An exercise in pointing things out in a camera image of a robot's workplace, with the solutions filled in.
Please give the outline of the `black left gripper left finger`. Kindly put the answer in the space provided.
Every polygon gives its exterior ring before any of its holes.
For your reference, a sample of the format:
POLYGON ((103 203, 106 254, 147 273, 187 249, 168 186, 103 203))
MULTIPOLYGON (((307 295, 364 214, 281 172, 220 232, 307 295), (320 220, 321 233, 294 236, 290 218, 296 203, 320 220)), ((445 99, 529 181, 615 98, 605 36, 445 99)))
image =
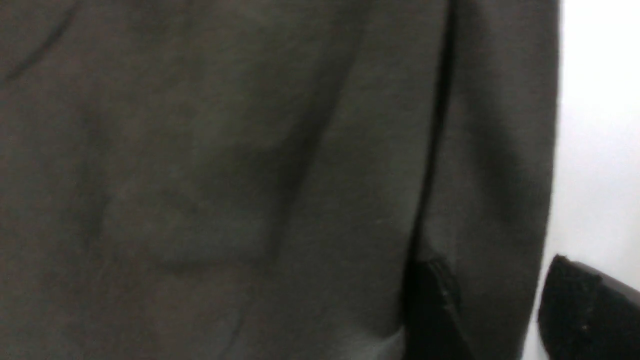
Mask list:
POLYGON ((460 287, 443 257, 409 264, 403 284, 404 359, 471 360, 460 304, 460 287))

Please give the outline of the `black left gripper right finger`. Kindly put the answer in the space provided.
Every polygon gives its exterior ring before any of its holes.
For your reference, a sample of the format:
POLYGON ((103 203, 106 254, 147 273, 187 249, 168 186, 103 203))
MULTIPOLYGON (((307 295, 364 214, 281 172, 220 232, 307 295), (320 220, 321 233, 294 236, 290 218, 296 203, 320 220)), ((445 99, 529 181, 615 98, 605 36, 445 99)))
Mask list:
POLYGON ((550 360, 637 360, 640 294, 612 276, 557 255, 537 315, 550 360))

